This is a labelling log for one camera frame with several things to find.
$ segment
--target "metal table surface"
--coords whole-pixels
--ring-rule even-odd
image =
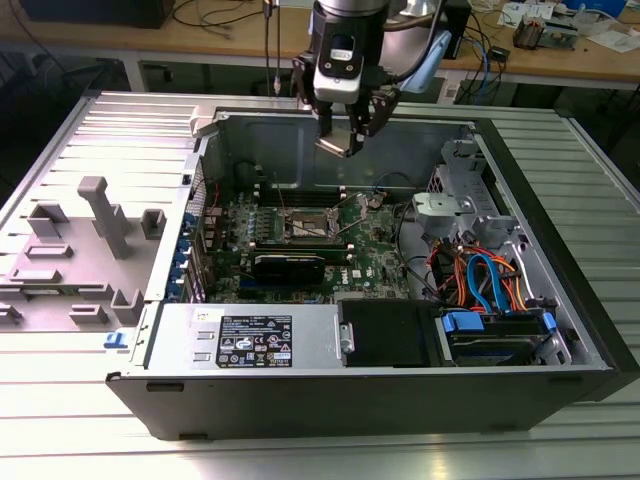
[[[90,214],[74,201],[85,174],[106,176],[111,201],[129,215],[168,207],[194,145],[193,107],[221,98],[103,93],[82,99],[0,211],[0,274],[30,232],[25,215],[35,201]],[[418,110],[480,113],[494,121],[640,360],[640,200],[582,129],[548,110],[409,104],[398,111]],[[105,372],[125,360],[105,353],[104,337],[0,335],[1,478],[640,478],[640,383],[604,402],[565,408],[529,432],[163,442],[104,386]]]

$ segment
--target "blue box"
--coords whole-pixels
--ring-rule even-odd
[[[564,4],[570,10],[578,10],[583,3],[587,10],[602,10],[612,17],[617,17],[624,10],[627,0],[564,0]]]

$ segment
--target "blue cable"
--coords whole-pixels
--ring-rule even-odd
[[[493,263],[493,260],[491,260],[491,258],[489,258],[489,256],[485,255],[484,253],[478,253],[474,255],[469,259],[469,263],[467,263],[467,283],[469,285],[471,295],[473,295],[476,300],[480,302],[487,313],[491,312],[491,305],[489,304],[487,299],[480,294],[480,292],[478,291],[478,287],[476,287],[475,266],[480,261],[486,263],[487,267],[489,268],[489,274],[491,275],[491,285],[493,286],[493,296],[496,299],[498,310],[501,310],[503,312],[510,310],[507,299],[502,293],[502,290],[500,290],[500,272],[498,272],[498,268],[496,267],[496,264]]]
[[[480,100],[481,97],[484,97],[487,94],[487,85],[489,83],[489,59],[487,57],[487,51],[484,49],[484,46],[480,42],[467,37],[462,37],[462,39],[474,44],[482,51],[482,59],[484,60],[484,78],[482,79],[482,85],[480,86],[481,93],[479,95],[476,95],[476,99],[474,101],[474,104],[477,105],[478,100]]]

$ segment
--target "sticker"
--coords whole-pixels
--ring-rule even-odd
[[[217,322],[224,315],[223,308],[196,308],[191,322]]]
[[[291,316],[222,317],[216,355],[220,368],[291,367],[292,359]]]

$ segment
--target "white paper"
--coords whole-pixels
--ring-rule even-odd
[[[498,25],[506,25],[511,28],[518,28],[523,15],[528,17],[542,17],[545,20],[551,20],[553,15],[553,5],[545,3],[544,5],[529,5],[525,3],[505,3],[502,7],[502,13],[498,19]]]
[[[603,47],[610,48],[619,53],[630,52],[640,47],[640,37],[632,37],[630,35],[609,30],[598,35],[587,37],[592,42],[596,42]]]

